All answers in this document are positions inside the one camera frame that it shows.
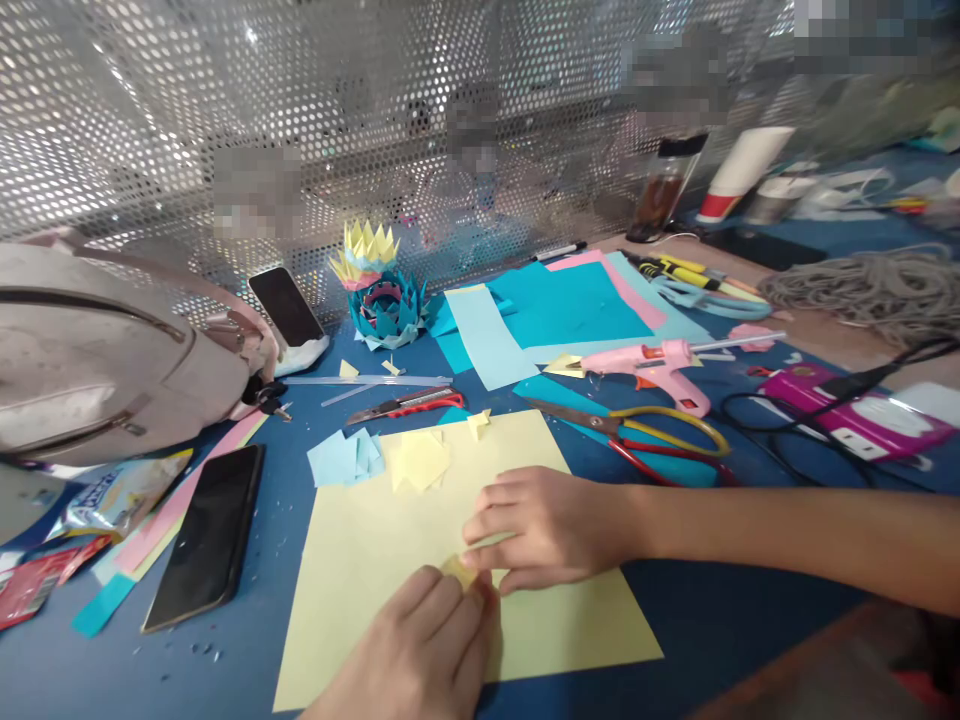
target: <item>paper crown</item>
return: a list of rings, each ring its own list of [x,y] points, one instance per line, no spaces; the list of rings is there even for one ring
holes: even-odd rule
[[[400,241],[394,242],[393,229],[383,232],[383,225],[374,232],[368,220],[361,229],[360,221],[351,230],[343,224],[343,250],[338,250],[340,262],[330,260],[330,266],[347,290],[361,290],[376,282],[380,275],[397,264]]]

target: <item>red scissors handle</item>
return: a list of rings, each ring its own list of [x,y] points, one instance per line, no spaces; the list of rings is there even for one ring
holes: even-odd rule
[[[726,465],[717,460],[714,460],[711,457],[705,455],[698,455],[697,453],[689,452],[688,450],[681,450],[680,448],[666,447],[664,445],[648,445],[646,443],[638,443],[633,440],[621,440],[611,438],[608,442],[608,445],[619,453],[623,458],[633,465],[637,470],[642,474],[649,477],[656,483],[661,485],[666,485],[668,487],[687,487],[686,485],[681,485],[680,483],[675,483],[672,480],[668,480],[663,475],[658,473],[656,470],[651,468],[640,458],[634,455],[631,450],[639,450],[640,452],[653,453],[654,455],[669,455],[670,457],[683,458],[685,460],[694,460],[696,462],[704,463],[710,467],[716,469],[717,474],[720,476],[721,485],[737,485],[737,479],[734,477],[733,473],[730,471]]]

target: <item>pink paper strip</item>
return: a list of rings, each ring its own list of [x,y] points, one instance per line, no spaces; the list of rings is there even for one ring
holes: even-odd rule
[[[266,415],[255,410],[238,421],[214,446],[203,462],[190,473],[189,477],[180,483],[180,487],[163,504],[160,512],[154,515],[152,520],[147,521],[137,535],[129,538],[123,549],[113,559],[114,567],[120,572],[133,573],[156,544],[163,539],[167,531],[173,527],[173,524],[187,512],[187,507],[193,499],[193,491],[197,488],[197,480],[200,479],[200,471],[203,470],[207,460],[217,455],[225,455],[244,445],[248,436],[266,419]]]
[[[648,328],[656,330],[667,321],[667,314],[640,297],[637,291],[630,287],[630,284],[623,279],[623,276],[620,275],[617,269],[607,260],[607,256],[603,254],[602,250],[591,250],[580,255],[571,255],[563,260],[557,260],[555,263],[547,265],[547,269],[551,271],[565,270],[570,267],[579,267],[580,265],[586,265],[592,262],[598,262],[603,265],[603,269],[607,271],[610,282],[612,282],[613,286],[617,289],[620,299],[630,306],[630,309],[647,324]]]

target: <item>perforated metal panel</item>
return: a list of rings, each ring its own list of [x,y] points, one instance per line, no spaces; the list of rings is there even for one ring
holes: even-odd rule
[[[671,129],[716,125],[702,178],[746,127],[812,129],[792,23],[792,0],[7,0],[0,240],[73,225],[252,304],[247,278],[283,264],[330,320],[344,221],[394,224],[404,269],[438,288],[622,231]],[[653,61],[678,38],[726,79],[699,120],[634,87],[638,66],[672,82]],[[251,147],[296,151],[298,197],[271,232],[227,231],[218,158]],[[214,309],[168,291],[196,322]]]

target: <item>black smartphone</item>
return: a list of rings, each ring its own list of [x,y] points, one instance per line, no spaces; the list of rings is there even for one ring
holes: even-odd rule
[[[703,238],[703,243],[778,272],[794,265],[809,265],[827,259],[823,250],[745,227],[729,227],[710,233]]]
[[[277,267],[250,278],[250,289],[290,347],[323,337],[323,328],[297,282],[286,268]]]
[[[141,632],[175,625],[236,594],[262,467],[263,445],[207,460]]]

